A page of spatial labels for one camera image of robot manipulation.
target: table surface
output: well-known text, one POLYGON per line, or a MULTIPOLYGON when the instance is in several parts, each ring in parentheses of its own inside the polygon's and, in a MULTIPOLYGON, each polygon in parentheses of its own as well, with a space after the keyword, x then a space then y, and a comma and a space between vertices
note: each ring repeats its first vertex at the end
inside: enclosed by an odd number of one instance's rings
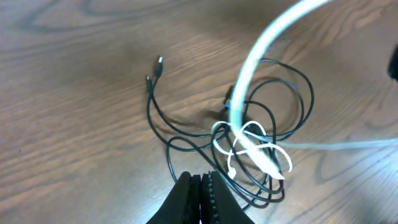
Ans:
MULTIPOLYGON (((258 35, 294 2, 0 1, 0 223, 148 221, 174 184, 145 114, 156 56, 165 65, 160 107, 182 129, 205 133, 258 35)), ((398 135, 398 84, 386 74, 397 21, 396 0, 336 0, 272 45, 267 57, 303 71, 315 89, 313 114, 289 142, 398 135)), ((255 80, 269 77, 297 83, 308 107, 303 81, 261 65, 255 80)), ((295 121, 295 99, 282 86, 255 99, 279 129, 295 121)), ((263 111, 249 113, 269 128, 263 111)), ((251 208, 256 223, 398 220, 395 147, 288 152, 286 198, 251 208)), ((211 169, 195 152, 173 151, 172 161, 177 173, 211 169)))

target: clamp jaw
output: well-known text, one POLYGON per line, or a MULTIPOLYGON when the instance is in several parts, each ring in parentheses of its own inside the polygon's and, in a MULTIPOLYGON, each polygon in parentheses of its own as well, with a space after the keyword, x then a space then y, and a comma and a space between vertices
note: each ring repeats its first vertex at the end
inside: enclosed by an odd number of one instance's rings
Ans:
POLYGON ((147 224, 253 224, 218 172, 183 172, 147 224))

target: thin black wire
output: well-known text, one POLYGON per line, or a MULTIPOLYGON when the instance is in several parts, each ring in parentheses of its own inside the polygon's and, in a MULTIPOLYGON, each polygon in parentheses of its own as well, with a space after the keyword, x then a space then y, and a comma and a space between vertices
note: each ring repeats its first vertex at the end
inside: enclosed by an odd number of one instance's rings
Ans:
MULTIPOLYGON (((278 62, 276 60, 271 60, 271 59, 266 59, 266 58, 262 58, 260 60, 260 62, 269 62, 269 63, 274 63, 277 65, 280 65, 286 69, 289 69, 297 74, 299 74, 306 82, 308 85, 308 88, 310 90, 310 94, 311 94, 311 102, 310 102, 310 107, 308 109, 308 111, 305 113, 305 108, 304 108, 304 102, 303 102, 303 97, 301 95, 301 93, 299 92, 299 88, 292 82, 288 82, 285 80, 281 80, 281 79, 276 79, 276 80, 268 80, 268 81, 264 81, 262 82, 260 85, 258 85, 249 95, 248 100, 245 101, 245 109, 243 112, 243 120, 246 121, 247 118, 247 114, 248 114, 248 109, 249 109, 249 105, 258 105, 260 106, 262 109, 266 110, 267 113, 270 116, 270 119, 272 121, 272 135, 267 135, 267 136, 263 136, 261 133, 261 130, 259 129, 258 126, 255 125, 249 125, 246 130, 257 134, 258 136, 262 136, 263 139, 266 139, 267 141, 270 141, 274 144, 276 144, 277 141, 283 141, 287 138, 289 138, 291 135, 294 134, 294 132, 296 132, 308 119, 308 117, 310 116, 312 109, 313 109, 313 104, 314 104, 314 92, 313 92, 313 87, 312 84, 310 82, 310 80, 307 78, 307 76, 305 76, 302 72, 298 71, 297 69, 286 65, 282 62, 278 62), (299 101, 300 101, 300 119, 298 121, 298 123, 296 124, 296 126, 294 128, 292 128, 290 131, 287 131, 285 133, 282 134, 277 134, 276 131, 276 121, 274 118, 274 115, 272 114, 271 110, 266 107, 265 105, 263 105, 262 103, 253 101, 252 98, 254 96, 254 94, 264 85, 266 84, 270 84, 270 83, 282 83, 284 85, 286 85, 287 87, 289 87, 298 97, 299 101)), ((231 130, 229 128, 229 126, 227 124, 220 124, 214 131, 214 133, 210 133, 210 134, 193 134, 193 133, 188 133, 186 131, 182 131, 181 129, 178 129, 177 127, 175 127, 171 122, 169 122, 167 120, 167 118, 165 117, 164 113, 162 112, 162 110, 159 108, 156 100, 155 100, 155 96, 154 96, 154 90, 156 87, 157 82, 159 81, 160 75, 162 73, 162 70, 160 71, 160 73, 156 74, 156 78, 154 80, 153 83, 151 83, 150 88, 149 88, 149 96, 148 96, 148 100, 147 100, 147 108, 146 108, 146 113, 147 113, 147 119, 149 122, 149 126, 150 128, 153 130, 153 132, 155 133, 155 135, 166 145, 166 159, 167 159, 167 163, 169 165, 169 170, 171 173, 171 176, 173 178, 173 180, 176 182, 177 181, 177 176, 175 175, 173 166, 172 166, 172 162, 171 162, 171 158, 170 158, 170 148, 172 149, 176 149, 178 151, 182 151, 182 152, 193 152, 193 151, 197 151, 213 168, 214 170, 218 171, 220 173, 220 175, 222 176, 222 178, 224 179, 224 181, 226 182, 226 184, 228 185, 228 187, 234 191, 236 194, 238 194, 246 203, 247 205, 245 205, 243 207, 243 210, 247 210, 249 207, 253 206, 256 208, 266 208, 270 203, 278 203, 283 201, 283 199, 285 198, 285 190, 284 190, 284 181, 283 180, 279 180, 279 187, 276 190, 272 189, 272 177, 268 174, 265 174, 264 176, 264 180, 260 183, 253 175, 250 174, 250 172, 246 169, 245 165, 243 164, 242 160, 239 158, 239 155, 237 155, 235 148, 233 147, 233 142, 231 140, 231 138, 228 136, 231 133, 231 130), (172 128, 174 131, 178 132, 181 135, 184 136, 188 136, 191 138, 207 138, 210 137, 211 141, 208 144, 205 144, 203 146, 197 146, 193 141, 191 141, 188 138, 182 137, 182 136, 174 136, 172 138, 170 138, 168 141, 166 139, 164 139, 160 133, 158 132, 158 130, 156 129, 156 127, 154 126, 153 122, 152 122, 152 118, 150 115, 150 103, 151 101, 153 102, 159 116, 163 119, 163 121, 170 127, 172 128), (240 184, 238 184, 235 180, 231 179, 228 174, 224 171, 224 169, 222 168, 222 166, 220 165, 220 162, 218 161, 217 157, 216 157, 216 150, 214 145, 212 144, 212 142, 214 140, 216 141, 220 141, 222 139, 226 139, 227 143, 229 144, 230 148, 232 149, 235 158, 239 164, 239 166, 242 168, 243 172, 247 175, 247 177, 251 180, 251 182, 258 187, 258 191, 256 193, 252 193, 250 190, 245 189, 244 187, 242 187, 240 184), (183 148, 183 147, 178 147, 174 144, 172 144, 172 142, 174 141, 184 141, 186 143, 188 143, 192 148, 183 148), (203 150, 206 148, 210 148, 211 154, 213 156, 213 160, 211 160, 204 152, 203 150), (265 197, 261 197, 260 195, 263 192, 267 192, 268 196, 265 197)), ((265 144, 267 143, 267 141, 259 141, 261 144, 265 144)), ((277 166, 279 167, 279 162, 276 158, 276 153, 275 153, 275 149, 271 149, 271 148, 267 148, 267 149, 263 149, 264 153, 267 154, 274 162, 275 164, 277 164, 277 166)))

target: black object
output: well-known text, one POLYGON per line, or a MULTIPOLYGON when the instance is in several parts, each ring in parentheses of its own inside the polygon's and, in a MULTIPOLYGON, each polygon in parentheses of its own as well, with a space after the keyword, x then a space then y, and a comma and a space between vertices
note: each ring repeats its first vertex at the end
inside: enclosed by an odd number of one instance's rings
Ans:
MULTIPOLYGON (((262 58, 260 59, 260 62, 266 62, 266 63, 273 63, 278 66, 284 67, 290 71, 293 71, 294 73, 297 73, 299 76, 301 76, 308 85, 308 88, 310 90, 310 96, 311 96, 311 101, 309 104, 309 108, 307 111, 305 111, 304 108, 304 103, 303 103, 303 98, 299 92, 299 88, 292 82, 288 82, 285 80, 281 79, 275 79, 275 80, 266 80, 262 82, 260 85, 258 85, 249 95, 248 100, 245 101, 245 110, 243 112, 243 121, 250 120, 248 116, 248 109, 249 105, 256 105, 259 106, 260 108, 264 109, 266 113, 269 115, 272 126, 270 127, 270 132, 268 132, 267 136, 263 136, 261 133, 261 130, 257 126, 248 126, 247 131, 250 131, 254 134, 257 134, 258 136, 262 136, 264 138, 264 141, 259 141, 260 144, 265 144, 267 142, 272 142, 276 143, 276 141, 281 141, 289 138, 291 135, 294 134, 308 119, 308 117, 311 114, 313 104, 314 104, 314 92, 312 88, 312 84, 310 83, 310 80, 300 71, 297 69, 286 65, 284 63, 278 62, 276 60, 271 60, 271 59, 266 59, 262 58), (295 97, 298 98, 300 101, 300 119, 298 123, 295 125, 294 128, 292 128, 290 131, 287 131, 285 133, 278 134, 277 132, 277 127, 276 127, 276 121, 274 118, 274 115, 272 114, 271 110, 266 106, 263 105, 260 102, 254 101, 252 98, 254 94, 262 87, 271 83, 281 83, 288 88, 292 90, 294 93, 295 97)), ((253 175, 250 174, 250 172, 246 169, 246 166, 243 164, 242 160, 240 159, 241 156, 236 154, 236 150, 233 148, 233 141, 229 137, 229 134, 231 133, 231 130, 227 124, 221 124, 219 125, 213 133, 207 133, 207 134, 194 134, 194 133, 188 133, 186 131, 181 130, 180 128, 176 127, 174 124, 172 124, 164 114, 164 112, 160 109, 158 102, 155 99, 155 88, 157 85, 157 82, 159 81, 159 78, 162 74, 163 71, 163 61, 162 57, 159 57, 157 61, 157 66, 155 67, 155 75, 154 75, 154 81, 147 79, 147 86, 150 88, 149 94, 148 94, 148 99, 147 99, 147 107, 146 107, 146 113, 147 113, 147 120, 149 123, 150 128, 153 130, 155 135, 161 140, 165 145, 166 145, 166 158, 167 158, 167 164, 169 165, 170 173, 175 182, 177 182, 177 177, 175 175, 172 162, 170 159, 170 149, 175 149, 178 151, 182 152, 198 152, 204 160, 206 160, 213 168, 216 170, 220 176, 223 178, 225 181, 225 184, 231 189, 236 195, 241 197, 247 204, 242 208, 243 211, 247 210, 249 207, 253 206, 256 208, 266 208, 270 203, 279 203, 283 201, 285 198, 285 191, 284 191, 284 181, 283 180, 277 180, 279 183, 279 186, 275 187, 272 186, 272 181, 273 179, 267 175, 264 174, 263 178, 261 181, 258 181, 253 175), (179 133, 182 136, 174 136, 170 138, 169 140, 166 140, 162 135, 160 134, 159 130, 155 127, 154 122, 152 121, 152 115, 150 114, 150 106, 151 102, 154 104, 156 111, 158 112, 160 118, 173 130, 179 133), (210 142, 207 144, 204 144, 202 146, 197 146, 193 141, 191 141, 188 138, 210 138, 210 142), (228 177, 227 173, 224 171, 223 167, 224 164, 220 164, 216 157, 216 149, 214 148, 214 145, 212 144, 213 141, 222 141, 226 140, 226 142, 229 144, 230 148, 233 150, 235 153, 235 158, 241 167, 242 171, 244 174, 250 179, 250 181, 258 187, 255 193, 251 192, 251 190, 245 189, 242 185, 240 185, 237 181, 231 179, 228 177), (175 141, 183 141, 189 145, 189 147, 180 147, 178 146, 179 144, 175 144, 175 141), (211 151, 211 156, 208 156, 204 153, 204 149, 210 148, 211 151)), ((229 109, 226 106, 228 104, 228 99, 231 96, 231 92, 233 90, 233 86, 229 88, 229 93, 227 93, 226 98, 225 98, 225 105, 223 109, 220 111, 220 119, 224 120, 227 119, 229 109)), ((278 160, 276 158, 276 153, 275 149, 267 148, 263 149, 264 154, 267 154, 273 160, 277 165, 279 165, 278 160)))
POLYGON ((391 61, 388 68, 388 75, 398 81, 398 45, 392 54, 391 61))
POLYGON ((218 172, 183 172, 148 224, 252 224, 218 172))

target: thick white cable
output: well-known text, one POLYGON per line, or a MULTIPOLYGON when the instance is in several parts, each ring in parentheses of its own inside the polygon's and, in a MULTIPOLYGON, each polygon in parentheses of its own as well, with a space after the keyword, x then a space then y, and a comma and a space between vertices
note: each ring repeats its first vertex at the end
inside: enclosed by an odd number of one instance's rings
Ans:
MULTIPOLYGON (((242 112, 246 93, 248 92, 250 81, 256 71, 260 58, 268 50, 271 43, 286 30, 286 28, 312 10, 329 1, 330 0, 301 0, 293 5, 265 29, 243 63, 232 95, 231 108, 229 109, 229 122, 231 123, 232 132, 245 149, 254 149, 256 147, 240 129, 242 127, 242 112)), ((264 162, 256 158, 258 154, 248 153, 248 155, 263 172, 268 173, 275 179, 284 179, 279 173, 278 167, 270 158, 267 157, 267 161, 264 162)))

